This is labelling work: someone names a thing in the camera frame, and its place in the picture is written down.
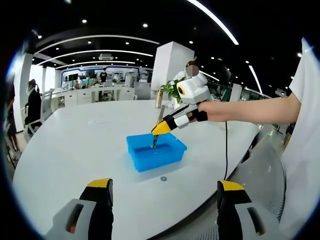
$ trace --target ceiling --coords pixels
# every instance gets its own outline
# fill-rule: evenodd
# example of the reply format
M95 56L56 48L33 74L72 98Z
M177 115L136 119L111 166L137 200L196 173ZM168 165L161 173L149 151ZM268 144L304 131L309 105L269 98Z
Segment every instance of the ceiling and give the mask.
M81 36L129 36L159 44L121 37L90 37L51 46L41 51L41 54L56 57L89 50L133 51L153 56L124 52L111 54L117 57L114 59L116 61L134 62L129 65L147 65L152 68L157 47L175 41L194 50L200 70L214 77L218 78L214 73L220 58L230 69L234 81L243 83L244 87L259 91L249 64L252 65L264 94L273 97L275 89L285 90L285 87L289 86L300 60L297 53L301 52L302 38L294 10L288 6L281 8L258 2L199 2L223 22L239 45L235 45L210 17L188 0L91 0L89 3L72 0L71 3L56 6L52 14L43 17L38 25L34 26L34 30L42 38L39 39L32 33L28 51L36 53L54 43ZM99 54L99 51L81 53L57 60L67 65L98 61ZM35 57L33 62L39 64L43 61ZM55 68L61 66L50 61L43 65Z

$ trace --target green leaves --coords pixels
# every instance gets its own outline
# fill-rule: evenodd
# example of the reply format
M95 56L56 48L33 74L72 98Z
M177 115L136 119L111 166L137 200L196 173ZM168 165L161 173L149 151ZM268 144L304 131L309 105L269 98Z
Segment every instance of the green leaves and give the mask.
M173 81L168 81L166 85L162 85L160 87L160 91L163 92L163 93L167 93L168 94L168 98L171 99L171 98L176 98L177 102L180 104L182 103L182 100L181 100L181 97L179 95L179 92L178 92L178 88L177 88L177 83L185 80L186 78L183 77L181 79L176 79L176 80L173 80Z

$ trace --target office desk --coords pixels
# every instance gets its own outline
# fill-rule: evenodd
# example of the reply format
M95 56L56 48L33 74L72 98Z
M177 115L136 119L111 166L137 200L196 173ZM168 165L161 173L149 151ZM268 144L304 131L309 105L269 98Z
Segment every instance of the office desk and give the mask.
M188 147L182 161L137 172L126 137L150 133L159 112L154 100L97 102L54 112L26 146L13 178L17 200L35 229L46 234L53 216L79 198L90 181L102 178L113 179L113 240L148 239L202 205L225 175L226 132L215 122L175 129L172 133ZM258 127L228 125L229 175Z

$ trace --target woman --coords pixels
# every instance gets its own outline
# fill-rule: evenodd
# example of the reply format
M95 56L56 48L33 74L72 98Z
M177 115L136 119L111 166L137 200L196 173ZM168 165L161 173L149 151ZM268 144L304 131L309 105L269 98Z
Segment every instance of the woman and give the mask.
M27 94L28 94L28 103L25 105L28 106L28 114L24 119L24 125L28 125L36 120L39 120L41 117L41 97L39 93L39 87L36 84L36 81L32 79L28 83ZM32 129L40 127L41 122L36 122L31 124ZM32 134L31 130L28 127L28 134Z

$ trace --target person's arm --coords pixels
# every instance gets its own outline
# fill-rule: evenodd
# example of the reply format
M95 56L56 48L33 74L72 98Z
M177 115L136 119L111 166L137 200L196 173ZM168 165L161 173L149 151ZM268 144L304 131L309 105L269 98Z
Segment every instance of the person's arm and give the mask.
M206 101L198 109L214 122L242 121L257 124L290 124L297 121L301 103L292 93L288 98L253 101Z

